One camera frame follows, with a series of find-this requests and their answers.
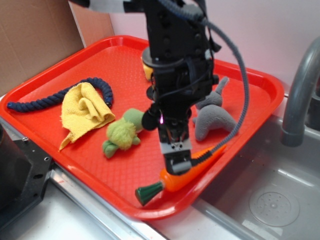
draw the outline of blue rope toy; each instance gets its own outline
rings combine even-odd
[[[27,113],[27,112],[32,112],[32,111],[36,111],[36,110],[46,109],[46,108],[54,106],[54,105],[58,105],[58,104],[62,103],[67,92],[71,88],[73,88],[74,86],[76,86],[80,83],[90,83],[95,89],[100,89],[102,92],[103,101],[105,102],[105,104],[109,108],[111,108],[112,103],[114,101],[114,95],[111,90],[111,87],[109,86],[109,84],[107,82],[105,82],[101,78],[97,78],[97,77],[94,77],[94,78],[88,77],[87,79],[83,79],[80,82],[78,82],[70,87],[67,87],[64,90],[61,90],[51,96],[47,96],[42,99],[37,99],[36,101],[31,101],[31,102],[12,102],[12,101],[10,101],[7,104],[7,108],[15,110],[20,113]]]

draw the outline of yellow towel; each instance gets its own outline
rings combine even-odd
[[[62,102],[62,126],[70,130],[62,141],[59,151],[68,143],[92,129],[101,128],[115,119],[115,115],[88,82],[79,83],[71,88]]]

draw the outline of screw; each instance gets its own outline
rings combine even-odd
[[[166,58],[171,58],[171,56],[172,56],[171,51],[170,51],[170,50],[167,50],[167,51],[165,52],[164,56],[165,56]]]
[[[163,39],[163,43],[164,43],[165,45],[170,44],[170,38],[165,37],[165,38]]]
[[[195,40],[200,40],[201,39],[201,34],[200,33],[197,33],[194,35],[194,39]]]
[[[201,49],[200,49],[200,48],[197,48],[197,49],[195,50],[195,54],[197,54],[197,55],[201,54]]]

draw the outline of green stuffed turtle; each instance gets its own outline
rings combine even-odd
[[[106,131],[108,138],[102,145],[105,156],[111,158],[118,149],[128,150],[132,145],[140,144],[137,133],[143,130],[144,113],[135,108],[127,110],[121,119],[111,123]]]

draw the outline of gray plush toy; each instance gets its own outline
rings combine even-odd
[[[210,130],[224,129],[231,132],[237,124],[233,117],[222,106],[222,90],[229,82],[228,77],[220,80],[215,91],[212,91],[195,107],[198,117],[192,119],[195,124],[195,139],[202,141]]]

